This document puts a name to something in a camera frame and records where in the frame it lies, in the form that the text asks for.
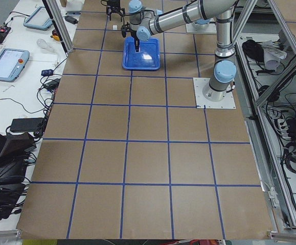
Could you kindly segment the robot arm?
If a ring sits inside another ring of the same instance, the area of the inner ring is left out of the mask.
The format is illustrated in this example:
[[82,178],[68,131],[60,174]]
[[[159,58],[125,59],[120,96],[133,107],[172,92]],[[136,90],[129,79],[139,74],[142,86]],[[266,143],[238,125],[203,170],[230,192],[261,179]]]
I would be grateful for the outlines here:
[[121,32],[123,36],[131,34],[135,49],[138,50],[140,42],[148,41],[155,34],[215,18],[217,47],[214,71],[208,85],[203,88],[203,95],[209,101],[219,102],[224,99],[227,87],[237,73],[233,60],[235,48],[232,30],[235,4],[235,1],[199,0],[161,13],[157,9],[144,7],[141,1],[130,1],[129,22],[122,25]]

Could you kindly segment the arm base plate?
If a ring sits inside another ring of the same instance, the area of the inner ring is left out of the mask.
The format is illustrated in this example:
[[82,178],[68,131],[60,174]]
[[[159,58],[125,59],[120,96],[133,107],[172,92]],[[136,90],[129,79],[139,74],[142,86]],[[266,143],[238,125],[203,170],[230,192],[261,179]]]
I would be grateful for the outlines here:
[[196,108],[198,109],[236,109],[232,92],[218,92],[209,85],[209,78],[193,78]]

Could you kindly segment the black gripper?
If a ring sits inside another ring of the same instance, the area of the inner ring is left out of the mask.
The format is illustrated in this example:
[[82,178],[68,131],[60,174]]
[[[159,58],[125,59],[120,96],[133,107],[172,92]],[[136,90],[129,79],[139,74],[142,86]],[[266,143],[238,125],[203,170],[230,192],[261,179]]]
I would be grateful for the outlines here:
[[125,14],[125,9],[121,7],[120,0],[107,0],[106,1],[106,14],[109,16],[109,21],[111,21],[111,15],[117,13],[119,15]]
[[[121,14],[121,21],[124,22],[124,14]],[[140,40],[137,38],[138,26],[133,26],[131,23],[127,22],[121,26],[121,34],[123,38],[126,38],[127,33],[130,33],[131,37],[134,38],[135,50],[140,49]]]

